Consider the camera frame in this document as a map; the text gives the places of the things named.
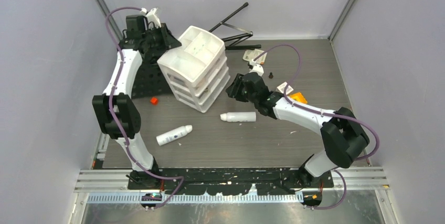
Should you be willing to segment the white plastic drawer organizer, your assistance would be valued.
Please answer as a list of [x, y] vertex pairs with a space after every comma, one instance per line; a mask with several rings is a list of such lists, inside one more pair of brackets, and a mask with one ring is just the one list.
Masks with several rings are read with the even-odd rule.
[[168, 50], [157, 64], [175, 98], [206, 113], [230, 79], [225, 43], [196, 26], [178, 40], [182, 46]]

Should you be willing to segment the small white bottle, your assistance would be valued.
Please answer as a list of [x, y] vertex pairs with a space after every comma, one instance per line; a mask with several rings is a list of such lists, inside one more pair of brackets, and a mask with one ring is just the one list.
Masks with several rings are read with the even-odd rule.
[[255, 122], [255, 112], [227, 112], [220, 115], [224, 122]]

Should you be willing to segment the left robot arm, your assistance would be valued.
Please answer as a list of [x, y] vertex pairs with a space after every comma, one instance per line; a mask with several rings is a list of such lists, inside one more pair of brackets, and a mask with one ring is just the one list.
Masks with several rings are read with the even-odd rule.
[[156, 189], [165, 177], [159, 174], [157, 162], [142, 139], [142, 120], [132, 101], [132, 90], [145, 59], [181, 43], [155, 14], [127, 16], [123, 39], [114, 43], [117, 60], [112, 77], [103, 92], [92, 98], [92, 106], [101, 132], [115, 140], [130, 160], [130, 181]]

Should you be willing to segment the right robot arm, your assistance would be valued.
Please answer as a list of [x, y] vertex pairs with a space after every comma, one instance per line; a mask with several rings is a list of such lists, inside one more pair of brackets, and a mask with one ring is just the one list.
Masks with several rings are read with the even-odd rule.
[[337, 167], [349, 168], [370, 140], [351, 110], [322, 110], [271, 91], [255, 72], [237, 74], [226, 89], [229, 98], [250, 102], [264, 116], [295, 123], [318, 134], [323, 150], [311, 155], [298, 169], [299, 182], [314, 187], [321, 176]]

